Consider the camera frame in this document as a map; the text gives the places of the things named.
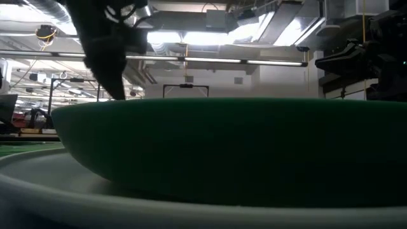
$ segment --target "light fixture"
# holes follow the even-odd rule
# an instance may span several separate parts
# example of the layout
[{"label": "light fixture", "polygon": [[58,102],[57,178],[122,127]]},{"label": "light fixture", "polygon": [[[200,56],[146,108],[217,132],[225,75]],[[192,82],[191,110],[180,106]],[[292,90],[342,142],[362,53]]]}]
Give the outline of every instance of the light fixture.
[{"label": "light fixture", "polygon": [[306,67],[301,62],[273,61],[273,60],[248,60],[248,64],[270,65],[270,66],[287,66],[287,67]]},{"label": "light fixture", "polygon": [[[20,98],[28,98],[28,99],[48,99],[49,96],[35,96],[35,95],[19,95]],[[52,99],[74,99],[78,101],[87,101],[87,102],[96,102],[96,98],[87,98],[87,97],[65,97],[65,96],[53,96]],[[107,98],[100,98],[100,102],[109,101]]]},{"label": "light fixture", "polygon": [[85,58],[85,54],[83,53],[60,53],[59,54],[61,57],[79,57],[79,58]]},{"label": "light fixture", "polygon": [[155,31],[147,34],[148,43],[180,43],[181,37],[178,32]]},{"label": "light fixture", "polygon": [[66,88],[70,88],[70,87],[71,87],[71,86],[69,86],[69,85],[66,84],[66,83],[61,83],[61,86],[66,87]]},{"label": "light fixture", "polygon": [[68,89],[68,92],[72,95],[81,95],[82,91],[78,89]]},{"label": "light fixture", "polygon": [[126,56],[127,59],[134,59],[134,60],[164,60],[164,61],[177,61],[178,57],[164,57],[164,56],[134,56],[128,55]]},{"label": "light fixture", "polygon": [[212,62],[212,63],[230,63],[230,64],[256,64],[269,66],[289,66],[289,67],[306,67],[307,63],[288,62],[278,60],[241,60],[241,59],[217,59],[201,57],[157,57],[157,56],[127,56],[128,59],[136,60],[171,60],[171,61],[190,61],[190,62]]},{"label": "light fixture", "polygon": [[198,57],[185,57],[186,61],[194,62],[212,62],[212,63],[232,63],[238,64],[241,60],[237,59],[215,59],[215,58],[198,58]]},{"label": "light fixture", "polygon": [[39,56],[39,57],[52,57],[52,53],[50,52],[32,52],[32,51],[14,51],[14,50],[0,50],[0,54],[3,55],[32,55],[32,56]]},{"label": "light fixture", "polygon": [[257,33],[253,35],[252,42],[258,41],[260,39],[261,35],[263,35],[263,33],[265,32],[267,25],[270,23],[273,17],[274,12],[269,12],[267,15],[262,15],[259,17],[260,26],[259,29],[257,30]]},{"label": "light fixture", "polygon": [[290,46],[301,36],[301,23],[297,18],[284,29],[280,37],[274,42],[275,46]]},{"label": "light fixture", "polygon": [[299,45],[303,42],[307,37],[309,37],[316,29],[318,29],[322,23],[325,22],[325,18],[321,18],[312,28],[310,28],[304,35],[302,35],[294,45]]},{"label": "light fixture", "polygon": [[215,32],[187,32],[183,42],[189,45],[225,45],[228,42],[228,35]]}]

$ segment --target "cable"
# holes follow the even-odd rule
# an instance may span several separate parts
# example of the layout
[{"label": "cable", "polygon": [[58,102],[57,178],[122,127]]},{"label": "cable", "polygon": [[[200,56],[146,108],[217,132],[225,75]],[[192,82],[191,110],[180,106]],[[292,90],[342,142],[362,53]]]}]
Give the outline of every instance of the cable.
[{"label": "cable", "polygon": [[[46,46],[44,46],[44,47],[41,47],[41,49],[40,49],[39,51],[41,51],[41,52],[44,51],[47,46],[49,46],[49,45],[46,45]],[[34,64],[35,64],[36,62],[37,62],[37,60],[34,60],[34,61],[31,63],[31,65],[30,65],[30,67],[28,68],[28,70],[24,73],[24,75],[23,75],[13,86],[11,86],[10,88],[13,88],[13,87],[15,87],[17,84],[19,84],[19,83],[27,76],[27,74],[30,72],[30,70],[32,69],[32,67],[34,67]]]},{"label": "cable", "polygon": [[363,23],[363,43],[365,43],[366,42],[366,0],[363,0],[362,23]]},{"label": "cable", "polygon": [[[188,56],[188,44],[186,44],[186,49],[185,49],[185,57],[187,57]],[[187,74],[187,69],[188,69],[188,62],[186,61],[185,62],[185,77],[188,75]]]},{"label": "cable", "polygon": [[148,17],[143,17],[143,18],[138,19],[138,20],[135,22],[135,24],[133,25],[133,28],[137,28],[137,27],[141,24],[141,22],[143,22],[143,21],[145,21],[145,20],[147,20],[147,19],[149,19],[149,18],[150,18],[150,16],[148,16]]},{"label": "cable", "polygon": [[121,11],[120,11],[120,10],[119,10],[119,14],[113,15],[113,14],[108,10],[108,8],[105,10],[105,13],[109,14],[110,17],[112,17],[112,18],[118,20],[119,22],[124,22],[125,20],[127,20],[128,18],[130,18],[130,17],[135,13],[136,10],[137,10],[137,8],[136,8],[135,5],[134,5],[133,8],[132,8],[132,10],[130,10],[130,12],[129,12],[127,15],[125,15],[125,16],[122,16],[122,15],[121,15]]},{"label": "cable", "polygon": [[[366,42],[366,0],[363,0],[363,16],[362,16],[362,23],[363,23],[363,43]],[[366,95],[366,80],[364,80],[364,100],[367,100]]]},{"label": "cable", "polygon": [[307,55],[308,55],[308,60],[307,60],[308,67],[307,67],[307,69],[308,69],[308,92],[309,92],[310,91],[310,50],[307,51]]},{"label": "cable", "polygon": [[45,36],[45,37],[40,37],[40,36],[37,36],[37,38],[38,39],[50,39],[52,36],[54,36],[55,34],[57,33],[57,30],[55,30],[51,35],[48,35],[48,36]]},{"label": "cable", "polygon": [[216,8],[216,10],[219,10],[219,8],[218,8],[215,4],[213,4],[213,3],[205,3],[204,6],[202,7],[201,13],[204,12],[205,6],[207,6],[208,4],[213,5],[213,6]]}]

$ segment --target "metal frame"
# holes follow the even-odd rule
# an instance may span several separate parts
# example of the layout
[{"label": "metal frame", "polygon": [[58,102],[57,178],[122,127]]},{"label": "metal frame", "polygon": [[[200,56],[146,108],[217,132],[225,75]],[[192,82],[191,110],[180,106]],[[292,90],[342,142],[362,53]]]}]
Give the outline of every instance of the metal frame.
[{"label": "metal frame", "polygon": [[[83,61],[84,53],[62,53],[62,52],[35,52],[35,51],[16,51],[0,50],[0,56],[3,58],[20,58],[36,60],[68,60]],[[222,64],[248,64],[255,66],[285,66],[285,67],[307,67],[308,63],[286,60],[249,60],[249,59],[224,59],[224,58],[205,58],[205,57],[171,57],[171,56],[145,56],[127,53],[126,59],[130,60],[153,60],[153,61],[178,61],[178,62],[206,62]]]},{"label": "metal frame", "polygon": [[[63,83],[63,82],[65,82],[65,81],[67,81],[67,80],[71,80],[71,79],[57,79],[57,78],[52,78],[51,79],[51,86],[50,86],[50,98],[49,98],[49,101],[48,101],[48,114],[50,115],[51,114],[51,105],[52,105],[52,93],[53,93],[53,91],[55,90],[55,89],[57,89],[58,88],[58,86],[61,84],[61,83]],[[82,82],[97,82],[96,80],[83,80],[83,79],[80,79],[81,81],[74,81],[73,83],[82,83]],[[60,83],[59,84],[57,84],[57,86],[54,88],[53,87],[53,83],[55,82],[55,81],[59,81]],[[97,96],[96,96],[96,102],[99,102],[99,95],[100,95],[100,84],[98,83],[97,84]]]},{"label": "metal frame", "polygon": [[165,98],[165,88],[166,87],[179,87],[179,88],[206,88],[207,89],[207,93],[206,93],[206,97],[209,97],[209,86],[205,86],[205,85],[188,85],[188,87],[183,87],[182,84],[180,85],[163,85],[163,98]]}]

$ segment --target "green floor mat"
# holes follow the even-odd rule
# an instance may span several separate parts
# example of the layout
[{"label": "green floor mat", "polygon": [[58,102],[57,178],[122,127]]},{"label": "green floor mat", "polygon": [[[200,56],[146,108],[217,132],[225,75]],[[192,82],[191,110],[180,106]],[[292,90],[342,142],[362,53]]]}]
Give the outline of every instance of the green floor mat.
[{"label": "green floor mat", "polygon": [[12,155],[14,153],[23,153],[34,150],[42,149],[56,149],[63,148],[64,146],[60,142],[2,142],[0,143],[0,156]]}]

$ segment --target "equipment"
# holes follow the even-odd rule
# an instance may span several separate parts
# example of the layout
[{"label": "equipment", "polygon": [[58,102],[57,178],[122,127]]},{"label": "equipment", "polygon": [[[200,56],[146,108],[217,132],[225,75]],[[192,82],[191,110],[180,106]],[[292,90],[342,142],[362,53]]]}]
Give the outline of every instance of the equipment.
[{"label": "equipment", "polygon": [[[148,32],[137,28],[146,17],[138,19],[133,27],[129,27],[124,21],[131,17],[136,9],[147,6],[147,0],[58,2],[65,4],[71,14],[86,54],[86,66],[114,99],[125,99],[121,78],[127,63],[125,51],[146,53]],[[121,15],[121,9],[129,5],[133,5],[131,12]]]},{"label": "equipment", "polygon": [[18,95],[0,95],[0,132],[9,133],[15,130],[13,113]]},{"label": "equipment", "polygon": [[350,39],[344,51],[316,60],[318,68],[340,76],[325,80],[324,92],[377,78],[367,100],[407,101],[407,5],[372,17],[369,25],[371,41]]}]

